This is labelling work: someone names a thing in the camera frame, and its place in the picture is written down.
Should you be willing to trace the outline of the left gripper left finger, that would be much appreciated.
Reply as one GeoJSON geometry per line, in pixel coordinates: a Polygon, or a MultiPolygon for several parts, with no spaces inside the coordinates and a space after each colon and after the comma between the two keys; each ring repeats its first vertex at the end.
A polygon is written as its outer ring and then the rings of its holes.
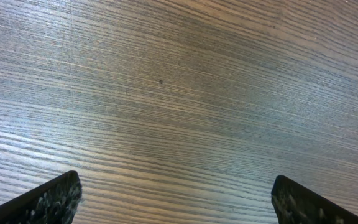
{"type": "Polygon", "coordinates": [[[71,170],[0,205],[0,224],[72,224],[81,198],[79,175],[71,170]]]}

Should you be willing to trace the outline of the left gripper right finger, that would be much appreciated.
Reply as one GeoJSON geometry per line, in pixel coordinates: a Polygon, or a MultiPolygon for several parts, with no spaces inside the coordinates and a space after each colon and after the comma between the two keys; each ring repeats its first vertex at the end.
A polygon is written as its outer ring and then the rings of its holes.
{"type": "Polygon", "coordinates": [[[284,175],[276,176],[272,205],[279,224],[358,224],[358,216],[284,175]]]}

